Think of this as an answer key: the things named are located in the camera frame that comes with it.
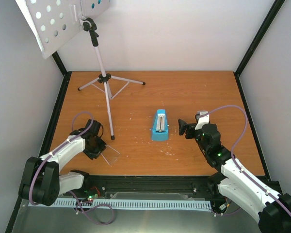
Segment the clear plastic metronome cover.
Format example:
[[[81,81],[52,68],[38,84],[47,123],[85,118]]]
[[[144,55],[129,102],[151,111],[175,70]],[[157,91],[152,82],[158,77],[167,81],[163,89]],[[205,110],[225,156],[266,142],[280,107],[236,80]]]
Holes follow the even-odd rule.
[[[106,149],[101,153],[101,156],[108,165],[112,166],[121,156],[121,153],[110,145],[106,145]]]

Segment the blue metronome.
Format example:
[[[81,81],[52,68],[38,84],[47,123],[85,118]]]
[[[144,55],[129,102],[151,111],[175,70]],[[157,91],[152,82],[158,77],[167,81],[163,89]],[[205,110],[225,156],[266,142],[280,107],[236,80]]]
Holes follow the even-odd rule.
[[[165,109],[158,109],[153,117],[151,140],[166,141],[169,138],[168,122]]]

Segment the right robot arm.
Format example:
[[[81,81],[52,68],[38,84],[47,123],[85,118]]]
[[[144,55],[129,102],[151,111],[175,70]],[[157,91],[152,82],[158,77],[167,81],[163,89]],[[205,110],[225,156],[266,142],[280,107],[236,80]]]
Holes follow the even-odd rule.
[[[262,233],[291,233],[291,195],[280,194],[262,182],[222,145],[215,124],[202,117],[196,124],[178,120],[179,135],[194,139],[207,163],[217,173],[209,190],[222,195],[246,211]]]

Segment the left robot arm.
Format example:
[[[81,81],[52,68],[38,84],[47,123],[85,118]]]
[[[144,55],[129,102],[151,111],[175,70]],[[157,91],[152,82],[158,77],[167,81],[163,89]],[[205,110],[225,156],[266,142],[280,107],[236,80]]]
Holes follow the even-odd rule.
[[[77,154],[84,153],[89,159],[98,158],[106,149],[106,143],[98,133],[104,131],[96,120],[88,120],[84,128],[73,130],[58,147],[40,157],[30,157],[24,167],[18,194],[31,205],[51,206],[56,199],[75,190],[87,195],[91,183],[89,173],[72,170],[61,175],[63,167]]]

